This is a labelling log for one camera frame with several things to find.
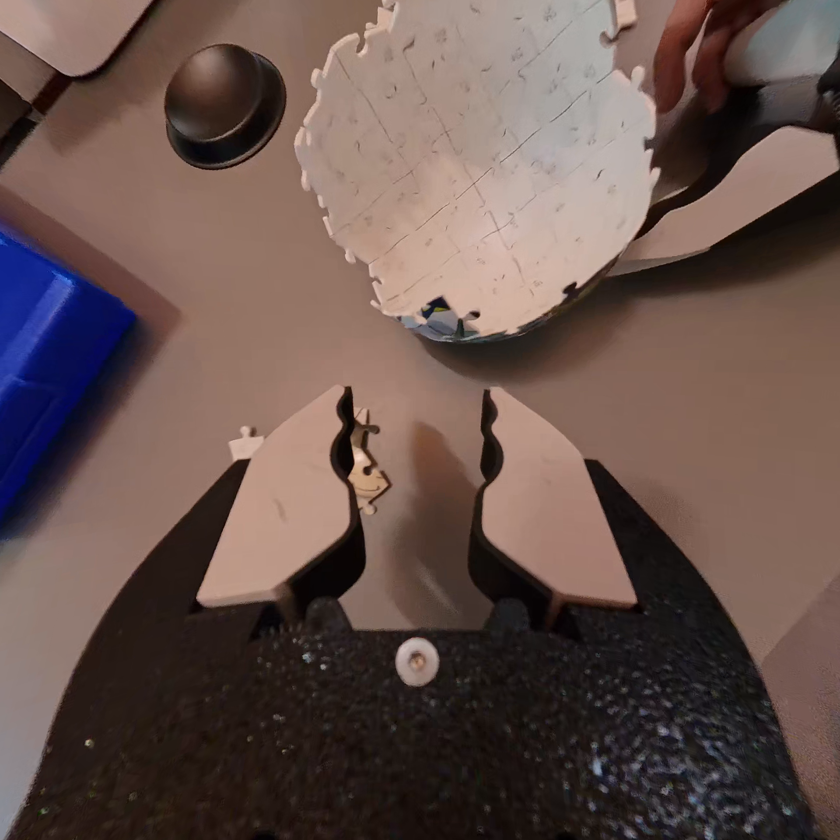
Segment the printed puzzle piece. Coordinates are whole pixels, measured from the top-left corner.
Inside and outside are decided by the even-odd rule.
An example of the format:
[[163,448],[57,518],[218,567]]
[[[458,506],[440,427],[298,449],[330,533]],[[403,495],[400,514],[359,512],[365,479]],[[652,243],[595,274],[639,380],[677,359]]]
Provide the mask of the printed puzzle piece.
[[380,427],[371,423],[370,410],[366,407],[354,411],[353,430],[350,436],[353,467],[349,482],[353,487],[358,509],[367,516],[375,515],[375,501],[386,493],[391,482],[369,450],[369,437],[378,435]]

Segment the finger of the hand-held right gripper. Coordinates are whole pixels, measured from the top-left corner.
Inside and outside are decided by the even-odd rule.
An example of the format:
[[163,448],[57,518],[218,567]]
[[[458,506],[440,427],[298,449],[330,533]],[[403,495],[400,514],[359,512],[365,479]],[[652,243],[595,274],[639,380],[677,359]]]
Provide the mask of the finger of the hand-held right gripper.
[[832,134],[785,126],[745,151],[710,192],[669,211],[626,249],[612,276],[707,252],[838,172]]
[[707,119],[707,168],[686,189],[657,205],[687,205],[708,194],[759,142],[782,128],[833,133],[833,90],[823,87],[734,89],[725,106]]

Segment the person's right hand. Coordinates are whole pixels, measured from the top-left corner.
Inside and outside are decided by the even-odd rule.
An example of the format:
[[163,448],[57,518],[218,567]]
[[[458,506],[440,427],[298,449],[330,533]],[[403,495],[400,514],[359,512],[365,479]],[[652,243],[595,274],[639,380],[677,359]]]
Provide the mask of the person's right hand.
[[729,93],[725,59],[732,41],[779,3],[676,2],[654,56],[657,112],[665,114],[673,111],[685,92],[688,77],[705,110],[720,110]]

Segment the blue plastic bin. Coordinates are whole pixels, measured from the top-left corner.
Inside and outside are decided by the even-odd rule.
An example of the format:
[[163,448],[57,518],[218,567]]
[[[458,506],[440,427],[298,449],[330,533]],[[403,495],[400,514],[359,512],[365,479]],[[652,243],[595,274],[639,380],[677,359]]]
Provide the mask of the blue plastic bin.
[[2,518],[135,321],[120,299],[2,230]]

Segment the white rounded board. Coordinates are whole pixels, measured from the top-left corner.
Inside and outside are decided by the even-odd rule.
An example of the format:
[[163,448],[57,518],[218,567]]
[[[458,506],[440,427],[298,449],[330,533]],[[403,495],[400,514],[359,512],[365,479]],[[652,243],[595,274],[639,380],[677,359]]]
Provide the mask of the white rounded board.
[[60,74],[85,77],[108,62],[152,1],[2,1],[1,31]]

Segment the colourful puzzle ball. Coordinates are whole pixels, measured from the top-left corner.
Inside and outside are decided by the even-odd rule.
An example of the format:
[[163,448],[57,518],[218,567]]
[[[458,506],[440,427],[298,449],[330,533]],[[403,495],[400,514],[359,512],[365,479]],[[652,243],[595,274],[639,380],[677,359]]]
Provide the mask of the colourful puzzle ball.
[[382,2],[329,50],[295,139],[372,306],[437,343],[509,339],[607,275],[644,225],[655,105],[606,1]]

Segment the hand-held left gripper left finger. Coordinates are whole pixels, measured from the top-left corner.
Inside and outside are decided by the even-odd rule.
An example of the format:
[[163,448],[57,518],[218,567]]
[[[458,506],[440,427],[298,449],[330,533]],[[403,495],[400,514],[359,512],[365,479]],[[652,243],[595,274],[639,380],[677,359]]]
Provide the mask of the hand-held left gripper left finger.
[[335,385],[270,433],[248,462],[196,600],[275,603],[287,619],[362,576],[364,533],[349,477],[352,390]]

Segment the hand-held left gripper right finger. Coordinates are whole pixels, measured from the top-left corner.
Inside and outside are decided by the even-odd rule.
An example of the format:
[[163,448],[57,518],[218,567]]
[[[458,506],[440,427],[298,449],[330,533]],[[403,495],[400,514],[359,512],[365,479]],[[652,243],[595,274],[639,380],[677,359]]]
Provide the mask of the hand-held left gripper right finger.
[[500,387],[479,421],[482,483],[467,567],[492,602],[488,624],[556,624],[565,607],[633,611],[638,598],[585,460]]

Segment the black round ball stand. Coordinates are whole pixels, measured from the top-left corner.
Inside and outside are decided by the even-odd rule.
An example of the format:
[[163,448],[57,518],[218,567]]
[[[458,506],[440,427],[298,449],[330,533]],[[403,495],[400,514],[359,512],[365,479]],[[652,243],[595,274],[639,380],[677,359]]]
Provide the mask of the black round ball stand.
[[287,105],[285,81],[264,56],[216,44],[186,58],[164,94],[167,139],[205,171],[240,165],[273,138]]

